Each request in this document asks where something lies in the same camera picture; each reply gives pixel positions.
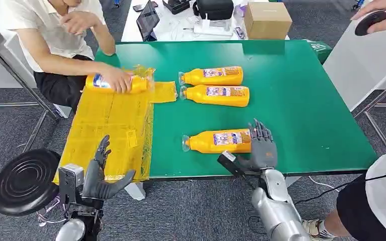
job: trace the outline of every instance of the black pants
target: black pants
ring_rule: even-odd
[[[82,55],[76,55],[73,59],[91,60]],[[86,76],[66,76],[45,72],[34,72],[36,84],[44,97],[54,104],[69,106],[76,113],[80,96],[85,86]]]
[[[337,198],[337,211],[345,229],[358,241],[386,241],[386,228],[369,207],[365,176],[342,189]]]

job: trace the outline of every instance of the shoe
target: shoe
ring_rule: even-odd
[[[332,241],[333,237],[322,237],[319,235],[319,224],[323,222],[321,219],[303,220],[303,228],[310,235],[311,241]]]

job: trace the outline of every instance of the yellow plastic bottle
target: yellow plastic bottle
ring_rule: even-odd
[[[129,93],[140,93],[148,90],[150,86],[151,83],[148,78],[134,75],[131,77],[131,91],[129,91]],[[110,88],[110,85],[103,80],[103,77],[100,74],[89,75],[86,78],[86,87],[93,88],[102,92],[113,92],[113,90]]]
[[[188,73],[178,73],[180,85],[240,85],[242,84],[242,80],[243,70],[242,67],[239,66],[215,69],[194,69]]]
[[[251,134],[249,129],[207,131],[197,136],[182,137],[182,150],[195,150],[201,153],[250,153]]]
[[[191,99],[196,103],[245,107],[249,103],[249,88],[202,84],[191,88],[182,86],[179,96],[181,99]]]

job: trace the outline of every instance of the green tabletop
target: green tabletop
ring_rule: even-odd
[[[247,107],[181,99],[154,105],[150,178],[229,175],[218,154],[183,152],[181,136],[246,128],[254,117],[271,129],[276,168],[285,174],[363,171],[377,159],[306,41],[119,43],[116,55],[99,51],[95,60],[156,68],[156,81],[177,81],[179,71],[195,68],[243,68]]]

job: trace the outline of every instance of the black stool seat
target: black stool seat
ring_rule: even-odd
[[[0,171],[0,213],[23,216],[50,203],[59,192],[52,182],[60,155],[47,149],[25,152]]]

